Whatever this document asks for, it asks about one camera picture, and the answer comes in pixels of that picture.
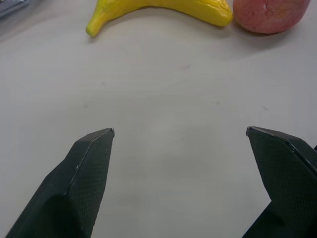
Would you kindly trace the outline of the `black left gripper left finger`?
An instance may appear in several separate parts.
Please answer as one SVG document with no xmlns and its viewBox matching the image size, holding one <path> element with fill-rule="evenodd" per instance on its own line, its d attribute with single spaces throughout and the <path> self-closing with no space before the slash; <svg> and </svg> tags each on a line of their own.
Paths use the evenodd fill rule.
<svg viewBox="0 0 317 238">
<path fill-rule="evenodd" d="M 89 238 L 103 199 L 114 129 L 77 140 L 42 181 L 8 238 Z"/>
</svg>

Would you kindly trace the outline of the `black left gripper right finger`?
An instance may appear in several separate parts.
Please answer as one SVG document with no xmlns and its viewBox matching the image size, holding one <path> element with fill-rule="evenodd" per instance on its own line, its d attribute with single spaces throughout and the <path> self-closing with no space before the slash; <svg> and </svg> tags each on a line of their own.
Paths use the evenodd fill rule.
<svg viewBox="0 0 317 238">
<path fill-rule="evenodd" d="M 246 238 L 317 236 L 317 150 L 302 139 L 250 126 L 246 135 L 270 203 Z"/>
</svg>

